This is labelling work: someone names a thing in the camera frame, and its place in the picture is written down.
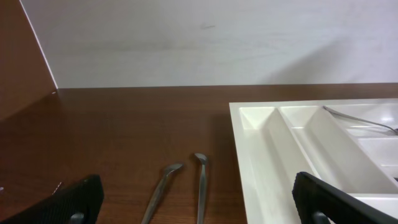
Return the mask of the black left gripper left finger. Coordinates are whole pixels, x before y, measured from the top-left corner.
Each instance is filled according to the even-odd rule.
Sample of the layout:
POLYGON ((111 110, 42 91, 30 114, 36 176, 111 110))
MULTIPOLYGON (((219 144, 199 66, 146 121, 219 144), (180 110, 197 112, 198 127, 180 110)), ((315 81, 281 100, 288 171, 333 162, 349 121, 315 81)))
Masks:
POLYGON ((3 220, 2 223, 95 224, 103 200, 101 178, 98 174, 91 174, 3 220))

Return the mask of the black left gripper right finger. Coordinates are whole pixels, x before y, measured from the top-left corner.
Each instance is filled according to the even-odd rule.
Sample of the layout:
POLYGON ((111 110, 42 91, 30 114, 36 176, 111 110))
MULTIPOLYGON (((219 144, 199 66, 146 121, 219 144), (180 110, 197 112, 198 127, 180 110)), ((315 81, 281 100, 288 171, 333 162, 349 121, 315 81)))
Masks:
POLYGON ((397 224, 397 219, 355 199, 308 172, 296 174, 292 190, 302 223, 397 224))

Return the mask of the steel tablespoon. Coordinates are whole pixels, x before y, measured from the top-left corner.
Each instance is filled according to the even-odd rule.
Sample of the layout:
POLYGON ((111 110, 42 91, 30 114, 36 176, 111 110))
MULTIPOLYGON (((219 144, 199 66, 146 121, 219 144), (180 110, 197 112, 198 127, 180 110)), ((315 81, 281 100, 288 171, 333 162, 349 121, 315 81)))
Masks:
POLYGON ((361 119, 361 118, 357 118, 357 117, 354 117, 354 116, 350 116, 348 114, 340 113, 339 111, 333 110, 333 109, 331 109, 331 108, 329 108, 327 106, 322 106, 322 108, 324 110, 328 111, 329 113, 333 114, 333 115, 337 115, 337 116, 340 116, 340 117, 343 117, 343 118, 347 118, 347 119, 352 119, 352 120, 359 121, 359 122, 362 122, 362 123, 368 123, 368 124, 373 124, 373 125, 380 126, 380 127, 383 127, 383 128, 387 128, 388 130, 392 131, 397 136, 397 129, 394 129, 394 128, 392 128, 390 126, 387 126, 385 124, 375 123, 373 121, 368 121, 368 120, 365 120, 365 119, 361 119))

